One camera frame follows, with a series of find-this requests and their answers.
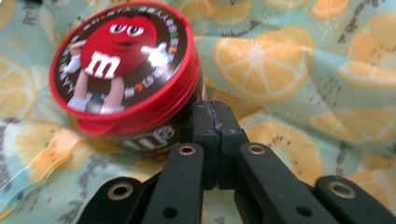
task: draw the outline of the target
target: lemon slice pattern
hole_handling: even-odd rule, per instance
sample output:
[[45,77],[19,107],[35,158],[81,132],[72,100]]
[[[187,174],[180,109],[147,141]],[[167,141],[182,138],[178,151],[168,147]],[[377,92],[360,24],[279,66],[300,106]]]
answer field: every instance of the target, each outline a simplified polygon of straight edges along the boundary
[[15,1],[14,0],[3,0],[0,1],[0,30],[5,27],[8,22],[13,18],[15,11]]
[[26,122],[14,141],[21,160],[30,171],[30,182],[37,183],[68,159],[77,140],[74,134],[58,125]]
[[222,38],[214,48],[220,74],[233,87],[263,103],[291,97],[307,77],[314,47],[298,26],[265,32],[253,40]]
[[351,144],[380,143],[396,134],[396,106],[336,110],[309,121],[319,130]]
[[349,0],[318,0],[312,7],[312,13],[322,19],[328,19],[342,14],[348,7]]
[[372,17],[354,37],[338,74],[362,88],[396,87],[396,13]]
[[317,144],[304,133],[277,121],[265,121],[246,129],[251,142],[270,147],[300,180],[314,186],[323,175]]
[[219,24],[230,25],[244,21],[251,10],[252,0],[198,1],[204,16]]
[[29,71],[0,55],[0,117],[29,117],[35,107],[35,86]]
[[265,2],[272,7],[294,9],[305,6],[309,0],[265,0]]

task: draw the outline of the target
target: m&m's character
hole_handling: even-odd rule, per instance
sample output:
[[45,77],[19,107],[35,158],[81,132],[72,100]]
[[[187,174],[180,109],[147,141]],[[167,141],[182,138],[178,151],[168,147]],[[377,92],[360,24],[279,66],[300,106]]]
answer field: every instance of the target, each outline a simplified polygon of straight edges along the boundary
[[147,59],[152,66],[164,66],[168,62],[166,44],[155,47],[157,36],[157,29],[149,18],[120,16],[102,24],[86,40],[73,44],[70,48],[72,58],[61,78],[75,73],[80,67],[81,71],[67,105],[77,111],[85,111],[89,78],[110,79],[110,91],[100,113],[123,110],[123,76]]

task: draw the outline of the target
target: orange slice print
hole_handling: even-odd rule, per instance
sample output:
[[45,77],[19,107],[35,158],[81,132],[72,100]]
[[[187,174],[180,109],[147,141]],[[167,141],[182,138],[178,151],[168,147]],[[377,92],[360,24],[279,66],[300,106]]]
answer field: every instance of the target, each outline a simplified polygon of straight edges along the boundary
[[276,121],[247,128],[247,137],[270,147],[300,180],[311,186],[323,175],[317,144],[306,134]]
[[0,55],[0,116],[29,117],[35,107],[35,86],[29,71]]
[[220,74],[244,95],[263,103],[291,97],[307,77],[314,47],[297,26],[265,32],[255,39],[222,38],[214,47]]
[[265,0],[265,2],[271,7],[294,9],[305,6],[309,0]]
[[309,119],[311,124],[352,144],[379,143],[396,134],[396,106],[337,110]]
[[251,10],[251,0],[201,0],[201,13],[219,24],[230,25],[244,21]]
[[356,34],[348,53],[351,61],[338,74],[362,88],[396,87],[395,36],[396,13],[372,17]]
[[318,0],[312,7],[312,13],[322,19],[328,19],[342,14],[348,7],[349,0]]

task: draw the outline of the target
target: label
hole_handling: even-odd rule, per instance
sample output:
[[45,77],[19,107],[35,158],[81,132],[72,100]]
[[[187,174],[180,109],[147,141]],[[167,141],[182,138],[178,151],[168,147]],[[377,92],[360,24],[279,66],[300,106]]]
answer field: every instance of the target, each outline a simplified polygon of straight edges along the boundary
[[95,114],[144,101],[182,63],[184,27],[171,11],[152,5],[124,5],[88,19],[55,58],[57,92],[70,109]]

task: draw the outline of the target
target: white glove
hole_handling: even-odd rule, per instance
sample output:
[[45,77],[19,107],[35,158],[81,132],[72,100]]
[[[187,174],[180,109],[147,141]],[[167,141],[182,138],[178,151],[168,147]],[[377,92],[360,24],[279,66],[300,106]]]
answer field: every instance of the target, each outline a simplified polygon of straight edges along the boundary
[[164,67],[169,63],[166,43],[161,43],[158,48],[144,46],[141,51],[144,54],[148,54],[148,61],[152,67]]
[[81,67],[81,62],[79,60],[79,54],[72,56],[70,63],[64,67],[61,74],[61,79],[64,79],[67,74],[75,73]]

